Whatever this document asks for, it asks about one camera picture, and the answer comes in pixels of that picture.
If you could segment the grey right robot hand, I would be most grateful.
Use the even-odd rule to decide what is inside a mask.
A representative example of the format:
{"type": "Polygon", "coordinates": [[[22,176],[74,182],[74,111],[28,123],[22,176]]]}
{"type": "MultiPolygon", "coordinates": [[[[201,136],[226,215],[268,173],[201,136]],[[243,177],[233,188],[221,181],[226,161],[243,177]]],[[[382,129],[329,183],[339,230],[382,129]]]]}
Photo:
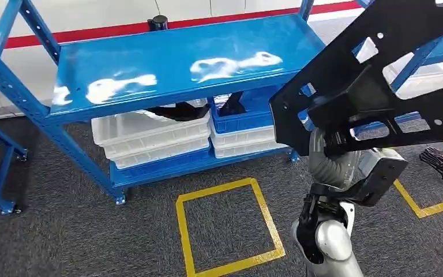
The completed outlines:
{"type": "Polygon", "coordinates": [[[337,156],[326,156],[325,132],[315,128],[309,141],[309,171],[317,183],[347,190],[352,186],[354,173],[361,151],[346,152],[337,156]]]}

